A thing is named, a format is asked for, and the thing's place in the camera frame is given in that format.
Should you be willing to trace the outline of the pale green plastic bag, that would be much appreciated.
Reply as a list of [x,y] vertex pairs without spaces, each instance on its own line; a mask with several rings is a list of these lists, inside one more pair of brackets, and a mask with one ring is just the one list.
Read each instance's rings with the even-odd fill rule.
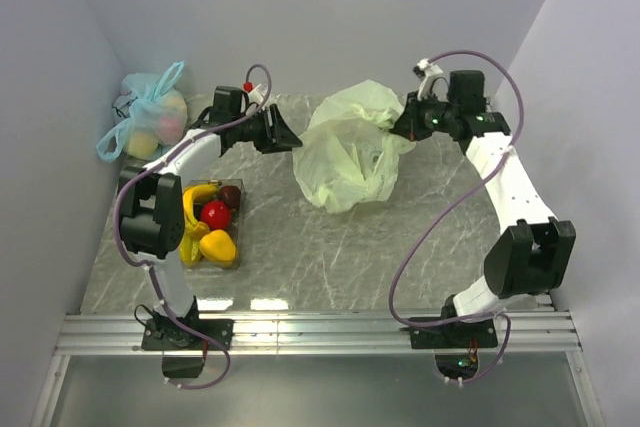
[[294,177],[306,200],[331,214],[388,200],[400,157],[415,147],[391,132],[402,113],[395,92],[373,80],[326,97],[293,151]]

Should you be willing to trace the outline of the dark red fake fruit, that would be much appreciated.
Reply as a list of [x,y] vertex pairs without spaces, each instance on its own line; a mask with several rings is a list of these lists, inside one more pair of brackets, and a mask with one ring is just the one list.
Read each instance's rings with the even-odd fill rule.
[[224,185],[219,189],[218,198],[231,211],[237,211],[241,205],[242,191],[235,185]]

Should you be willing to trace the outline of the yellow fake banana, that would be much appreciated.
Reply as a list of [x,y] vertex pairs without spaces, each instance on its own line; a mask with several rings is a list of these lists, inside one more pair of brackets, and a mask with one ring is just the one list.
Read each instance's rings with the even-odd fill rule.
[[203,200],[211,200],[218,193],[219,186],[214,183],[198,184],[188,187],[182,195],[185,219],[185,234],[200,240],[210,232],[208,225],[199,221],[194,213],[195,204]]

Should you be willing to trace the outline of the red fake apple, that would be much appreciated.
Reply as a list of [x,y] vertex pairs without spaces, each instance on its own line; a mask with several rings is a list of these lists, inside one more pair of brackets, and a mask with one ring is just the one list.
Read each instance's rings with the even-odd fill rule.
[[232,221],[232,211],[223,201],[212,200],[202,207],[199,220],[211,231],[226,230]]

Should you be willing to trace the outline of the yellow fake bell pepper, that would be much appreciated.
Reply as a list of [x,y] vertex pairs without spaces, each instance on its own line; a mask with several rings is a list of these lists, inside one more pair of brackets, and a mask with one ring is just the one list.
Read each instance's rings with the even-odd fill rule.
[[214,230],[199,241],[202,255],[209,261],[224,267],[231,266],[237,257],[237,247],[225,230]]

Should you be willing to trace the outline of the yellow fake star fruit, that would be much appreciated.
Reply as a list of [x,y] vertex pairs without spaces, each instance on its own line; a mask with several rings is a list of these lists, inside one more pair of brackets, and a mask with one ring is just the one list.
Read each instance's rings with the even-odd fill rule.
[[197,236],[184,233],[180,245],[179,256],[185,266],[193,266],[202,259],[200,239]]

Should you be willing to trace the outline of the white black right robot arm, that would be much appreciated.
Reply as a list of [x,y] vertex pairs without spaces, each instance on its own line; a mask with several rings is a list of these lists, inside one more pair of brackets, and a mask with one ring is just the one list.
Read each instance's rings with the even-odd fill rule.
[[576,230],[572,222],[558,219],[536,191],[515,151],[514,133],[501,113],[488,108],[482,72],[451,72],[445,99],[434,91],[444,76],[438,66],[423,62],[414,72],[419,88],[409,93],[392,133],[409,141],[435,132],[449,135],[480,176],[500,228],[482,276],[445,304],[440,333],[458,347],[475,334],[472,318],[496,312],[510,299],[558,288]]

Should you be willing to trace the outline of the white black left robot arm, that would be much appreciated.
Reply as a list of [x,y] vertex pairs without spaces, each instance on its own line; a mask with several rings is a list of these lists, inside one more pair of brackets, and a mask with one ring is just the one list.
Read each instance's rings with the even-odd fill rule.
[[276,104],[245,87],[219,87],[182,141],[146,166],[120,174],[116,245],[128,264],[148,272],[157,301],[145,332],[180,349],[205,336],[185,267],[206,260],[228,268],[238,259],[230,228],[241,189],[197,178],[207,162],[237,143],[250,143],[262,154],[302,145]]

